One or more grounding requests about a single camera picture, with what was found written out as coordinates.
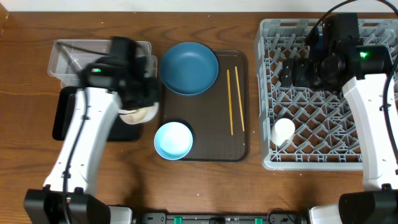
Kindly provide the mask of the pink bowl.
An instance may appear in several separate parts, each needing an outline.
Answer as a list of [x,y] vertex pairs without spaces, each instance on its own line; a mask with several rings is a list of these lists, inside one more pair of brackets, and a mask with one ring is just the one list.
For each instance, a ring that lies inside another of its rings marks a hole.
[[127,124],[141,124],[152,120],[159,111],[159,102],[136,110],[119,110],[119,117]]

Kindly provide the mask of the dark blue plate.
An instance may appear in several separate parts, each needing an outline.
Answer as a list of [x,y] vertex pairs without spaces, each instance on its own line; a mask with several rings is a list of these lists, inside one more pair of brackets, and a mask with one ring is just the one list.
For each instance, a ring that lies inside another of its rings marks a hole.
[[172,92],[195,96],[207,91],[218,78],[215,53],[198,42],[182,42],[169,48],[160,61],[160,79]]

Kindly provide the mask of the white cup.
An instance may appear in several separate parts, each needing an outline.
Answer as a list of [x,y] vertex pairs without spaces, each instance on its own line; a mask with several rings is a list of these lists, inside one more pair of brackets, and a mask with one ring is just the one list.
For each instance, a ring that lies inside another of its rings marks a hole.
[[271,128],[271,141],[276,146],[291,142],[295,134],[295,124],[288,118],[278,119]]

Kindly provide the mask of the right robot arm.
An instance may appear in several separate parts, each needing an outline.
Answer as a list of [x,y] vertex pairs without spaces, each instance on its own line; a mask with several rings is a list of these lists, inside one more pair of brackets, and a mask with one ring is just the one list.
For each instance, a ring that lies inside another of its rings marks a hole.
[[397,222],[396,63],[383,45],[365,45],[355,13],[318,21],[306,36],[308,58],[287,59],[279,80],[285,88],[341,91],[349,104],[363,158],[362,192],[313,207],[308,223]]

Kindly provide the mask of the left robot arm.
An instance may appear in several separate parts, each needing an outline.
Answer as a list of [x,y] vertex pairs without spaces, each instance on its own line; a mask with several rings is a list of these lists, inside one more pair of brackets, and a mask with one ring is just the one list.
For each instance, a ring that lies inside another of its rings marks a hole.
[[152,120],[159,82],[147,41],[112,37],[108,49],[86,65],[72,62],[79,84],[73,116],[57,161],[24,208],[32,223],[136,223],[131,208],[96,198],[98,169],[116,119],[128,125]]

